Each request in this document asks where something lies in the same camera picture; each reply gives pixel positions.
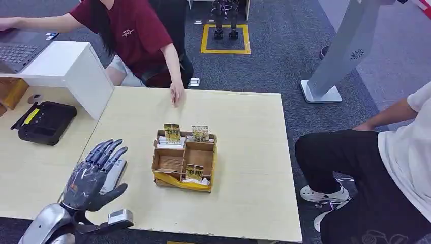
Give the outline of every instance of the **person in white shirt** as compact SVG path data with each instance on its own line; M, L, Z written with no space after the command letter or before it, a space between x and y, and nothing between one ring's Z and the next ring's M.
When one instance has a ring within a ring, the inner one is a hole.
M314 220L323 244L406 244L431 234L431 82L352 130L300 137L295 154L309 184L301 197L340 203ZM333 172L355 179L352 200Z

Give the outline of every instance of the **white crocs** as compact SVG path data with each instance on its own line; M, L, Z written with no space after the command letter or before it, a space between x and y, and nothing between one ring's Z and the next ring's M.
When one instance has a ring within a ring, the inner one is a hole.
M344 205L346 205L349 201L350 201L350 200L343 202L342 204L340 204L339 206L337 206L337 207L336 207L336 209L334 209L333 211L336 211L336 210L338 210L338 209L342 208L342 207L343 207ZM319 233L320 233L320 222L322 222L323 218L324 218L328 213L330 213L330 212L332 212L332 211L328 211L328 212L321 213L321 214L317 215L317 217L314 219L314 221L313 221L313 225L314 225L314 228L317 230L317 232L319 232Z
M349 191L342 185L338 192L331 194L325 194L321 192L313 191L310 186L305 186L301 189L301 197L309 202L321 202L321 201L331 201L331 202L345 202L349 199Z

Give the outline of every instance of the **maroon shirt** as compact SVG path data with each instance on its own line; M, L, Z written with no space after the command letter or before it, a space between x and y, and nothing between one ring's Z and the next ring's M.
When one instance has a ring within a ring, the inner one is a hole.
M97 33L91 22L90 1L82 1L70 14ZM172 40L148 0L115 0L107 12L115 36L115 52L137 77L166 63L160 49ZM170 83L166 72L153 77L148 84L167 88Z

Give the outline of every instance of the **laptop keyboard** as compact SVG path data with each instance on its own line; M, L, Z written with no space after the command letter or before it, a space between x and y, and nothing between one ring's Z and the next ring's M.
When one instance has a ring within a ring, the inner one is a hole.
M0 61L11 64L22 63L27 60L38 48L38 45L0 43Z

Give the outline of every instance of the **robotic hand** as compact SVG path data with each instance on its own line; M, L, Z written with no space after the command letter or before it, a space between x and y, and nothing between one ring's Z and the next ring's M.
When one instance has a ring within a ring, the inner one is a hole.
M65 187L63 205L73 210L95 212L123 194L127 188L126 183L103 195L100 193L108 172L121 155L127 152L127 147L123 147L109 158L121 143L121 139L99 143L85 161L75 167Z
M110 214L108 222L94 225L85 217L86 211L98 211L119 197L127 188L121 184L116 189L101 194L109 171L127 151L123 147L114 153L122 140L108 140L98 144L72 172L60 204L45 207L30 224L19 244L74 244L76 231L101 233L133 226L133 215L128 210Z

